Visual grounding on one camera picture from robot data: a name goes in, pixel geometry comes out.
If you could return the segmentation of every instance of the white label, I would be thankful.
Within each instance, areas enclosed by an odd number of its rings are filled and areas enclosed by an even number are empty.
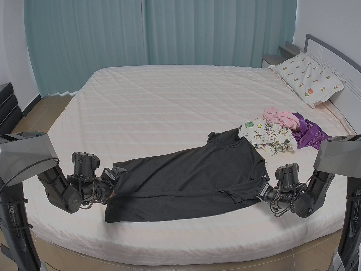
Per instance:
[[[111,178],[113,181],[115,181],[115,176],[113,176],[107,169],[104,170],[104,173],[108,175],[109,178]]]
[[[259,196],[263,196],[265,194],[265,192],[268,189],[268,184],[265,184],[265,186],[263,187],[263,190],[259,193]]]

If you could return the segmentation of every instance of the bed sheet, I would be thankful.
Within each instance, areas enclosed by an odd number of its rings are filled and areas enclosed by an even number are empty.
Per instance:
[[[210,132],[260,118],[266,107],[299,112],[331,136],[347,135],[330,105],[311,109],[269,69],[225,66],[128,66],[97,71],[55,121],[49,137],[65,175],[71,154],[94,153],[100,168],[205,144]],[[298,163],[300,181],[312,175],[317,150],[265,158],[271,185],[275,170]],[[274,218],[267,204],[187,220],[106,223],[105,207],[68,214],[52,206],[33,177],[24,182],[34,233],[97,258],[142,265],[246,261],[289,250],[342,228],[346,177],[336,176],[325,204],[309,218],[290,212]]]

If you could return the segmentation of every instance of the white headboard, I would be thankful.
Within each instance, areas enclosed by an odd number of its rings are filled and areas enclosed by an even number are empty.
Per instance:
[[[304,51],[320,65],[332,68],[345,88],[330,97],[354,131],[361,134],[361,66],[332,46],[306,35]]]

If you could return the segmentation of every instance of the wall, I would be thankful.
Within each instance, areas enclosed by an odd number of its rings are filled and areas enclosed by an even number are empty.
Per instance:
[[[24,0],[0,0],[0,84],[11,82],[23,111],[39,94],[24,27]]]
[[[361,65],[361,0],[297,0],[293,43],[303,49],[307,33]]]

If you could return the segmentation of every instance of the white cartoon print cloth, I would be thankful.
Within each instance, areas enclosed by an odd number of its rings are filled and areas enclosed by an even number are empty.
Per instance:
[[[255,148],[262,148],[270,155],[279,151],[295,151],[297,142],[289,128],[278,124],[268,125],[266,120],[245,120],[239,127],[239,137],[245,137]]]

